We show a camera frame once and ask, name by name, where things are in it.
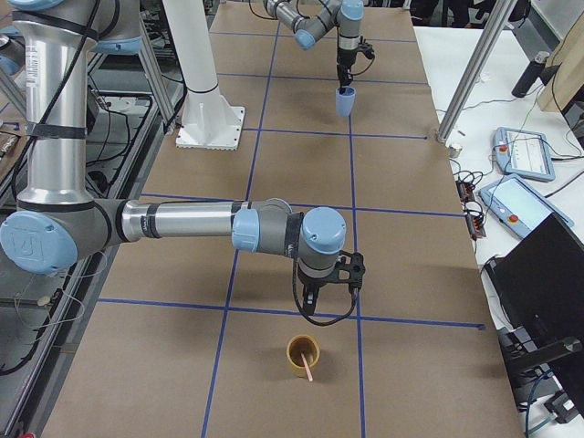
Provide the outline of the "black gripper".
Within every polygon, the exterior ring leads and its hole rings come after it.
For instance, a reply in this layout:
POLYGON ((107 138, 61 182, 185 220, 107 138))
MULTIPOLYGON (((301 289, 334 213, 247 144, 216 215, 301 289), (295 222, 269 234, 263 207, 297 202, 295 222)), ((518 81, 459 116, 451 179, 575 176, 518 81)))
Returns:
POLYGON ((353 80, 351 73, 352 66, 356 62, 356 50, 337 48, 337 77, 339 84, 339 94, 342 97, 350 95, 350 85, 353 80))
POLYGON ((300 313, 313 315, 317 307, 319 290, 329 283, 330 276, 316 278, 305 273, 299 273, 298 278, 303 286, 300 313))

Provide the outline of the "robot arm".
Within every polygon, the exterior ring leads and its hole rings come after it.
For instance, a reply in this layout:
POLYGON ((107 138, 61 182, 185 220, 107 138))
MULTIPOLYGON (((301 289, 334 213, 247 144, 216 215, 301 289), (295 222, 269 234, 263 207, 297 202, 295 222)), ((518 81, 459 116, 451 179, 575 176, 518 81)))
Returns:
POLYGON ((139 2, 14 1, 11 8, 25 43, 26 145, 14 172, 26 174, 26 186, 12 191, 16 209, 1 224, 1 246, 16 266, 53 275, 143 238, 227 236, 240 251, 292 260, 292 294, 306 319, 326 285, 344 284, 358 296, 362 258, 345 250, 346 223, 332 208, 297 213, 279 198, 141 203, 111 197, 109 177, 88 188, 99 165, 122 167, 135 133, 127 128, 113 154, 87 155, 89 53, 140 57, 161 115, 167 122, 182 116, 181 147, 238 146, 245 109, 219 89, 202 2, 162 3, 182 73, 177 103, 166 97, 139 2))
POLYGON ((264 1, 267 14, 284 24, 294 34, 297 44, 309 50, 330 30, 337 36, 337 76, 338 92, 348 96, 353 81, 352 67, 357 55, 362 53, 372 61, 375 58, 372 45, 361 33, 364 18, 362 1, 324 1, 315 16, 303 16, 289 1, 264 1))

